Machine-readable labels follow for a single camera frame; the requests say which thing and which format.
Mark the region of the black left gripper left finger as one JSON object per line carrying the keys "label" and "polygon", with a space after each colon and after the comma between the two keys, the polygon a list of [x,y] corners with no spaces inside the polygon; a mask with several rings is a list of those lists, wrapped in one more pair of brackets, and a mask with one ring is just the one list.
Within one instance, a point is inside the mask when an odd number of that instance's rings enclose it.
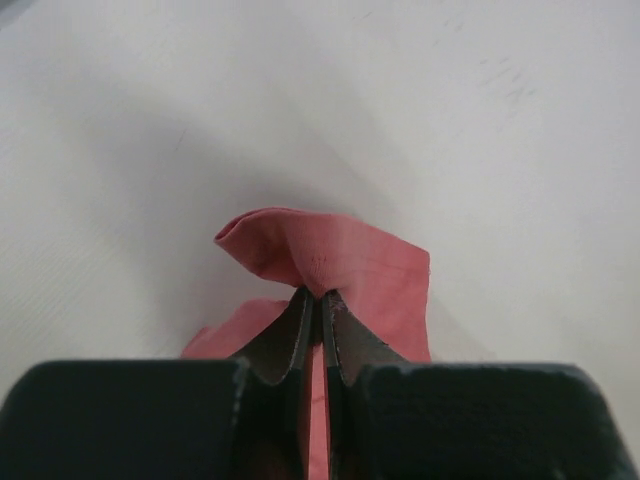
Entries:
{"label": "black left gripper left finger", "polygon": [[225,359],[63,360],[1,408],[5,479],[303,479],[314,300]]}

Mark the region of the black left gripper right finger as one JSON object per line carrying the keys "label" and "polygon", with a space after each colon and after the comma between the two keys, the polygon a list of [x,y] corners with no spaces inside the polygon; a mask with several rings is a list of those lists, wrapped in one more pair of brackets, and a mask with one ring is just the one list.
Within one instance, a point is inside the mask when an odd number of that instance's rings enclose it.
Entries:
{"label": "black left gripper right finger", "polygon": [[595,382],[555,363],[414,363],[320,303],[333,479],[635,479]]}

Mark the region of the pink t shirt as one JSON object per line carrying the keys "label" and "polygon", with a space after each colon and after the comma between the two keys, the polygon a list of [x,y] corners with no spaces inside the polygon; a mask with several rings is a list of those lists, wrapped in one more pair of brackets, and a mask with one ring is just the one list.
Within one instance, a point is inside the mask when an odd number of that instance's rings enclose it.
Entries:
{"label": "pink t shirt", "polygon": [[[338,290],[349,310],[410,361],[431,360],[426,327],[427,251],[353,217],[268,207],[231,220],[215,243],[249,272],[321,297]],[[285,309],[286,301],[241,304],[218,327],[205,327],[185,358],[223,358],[245,346]],[[323,360],[313,347],[307,479],[329,479]]]}

